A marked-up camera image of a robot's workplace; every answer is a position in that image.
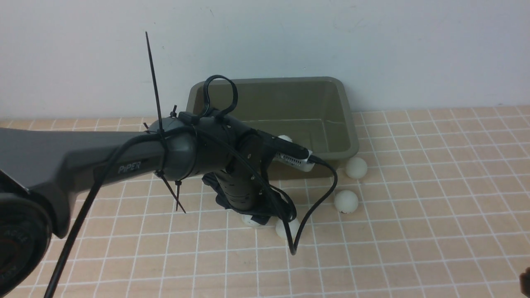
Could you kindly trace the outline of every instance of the tiled floor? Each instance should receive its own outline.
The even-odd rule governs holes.
[[[362,201],[313,215],[296,256],[269,224],[243,226],[200,179],[188,214],[151,175],[101,190],[57,296],[520,297],[530,266],[530,106],[354,113]],[[143,121],[2,121],[24,129],[142,130]],[[305,214],[329,179],[279,181]],[[77,209],[83,196],[79,197]],[[8,297],[42,297],[63,240]]]

